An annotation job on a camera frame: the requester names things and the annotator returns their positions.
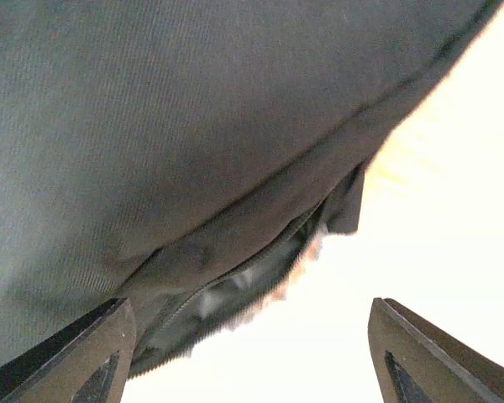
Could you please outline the black student bag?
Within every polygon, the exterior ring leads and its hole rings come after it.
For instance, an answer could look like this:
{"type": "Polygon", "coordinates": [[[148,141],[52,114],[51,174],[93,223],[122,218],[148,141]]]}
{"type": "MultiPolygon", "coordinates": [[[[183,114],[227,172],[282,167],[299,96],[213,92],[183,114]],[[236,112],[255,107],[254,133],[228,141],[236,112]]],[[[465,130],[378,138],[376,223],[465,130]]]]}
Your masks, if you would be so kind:
{"type": "Polygon", "coordinates": [[[134,360],[363,171],[497,1],[0,1],[0,367],[115,296],[134,360]]]}

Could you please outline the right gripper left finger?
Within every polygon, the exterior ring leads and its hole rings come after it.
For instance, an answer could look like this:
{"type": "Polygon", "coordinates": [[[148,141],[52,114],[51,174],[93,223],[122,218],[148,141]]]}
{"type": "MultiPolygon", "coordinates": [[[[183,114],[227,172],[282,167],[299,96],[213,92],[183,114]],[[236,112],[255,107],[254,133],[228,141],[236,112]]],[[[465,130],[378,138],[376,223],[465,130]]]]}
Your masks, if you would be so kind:
{"type": "Polygon", "coordinates": [[[111,299],[0,367],[0,402],[120,402],[135,337],[129,300],[111,299]]]}

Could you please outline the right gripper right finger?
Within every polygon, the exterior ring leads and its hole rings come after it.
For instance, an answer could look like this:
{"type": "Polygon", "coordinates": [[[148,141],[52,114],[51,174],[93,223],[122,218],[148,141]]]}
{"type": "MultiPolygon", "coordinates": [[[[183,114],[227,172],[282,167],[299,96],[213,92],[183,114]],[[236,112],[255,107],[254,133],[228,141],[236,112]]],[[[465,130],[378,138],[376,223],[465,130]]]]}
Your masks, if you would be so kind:
{"type": "Polygon", "coordinates": [[[373,300],[368,341],[384,402],[504,402],[504,367],[391,298],[373,300]]]}

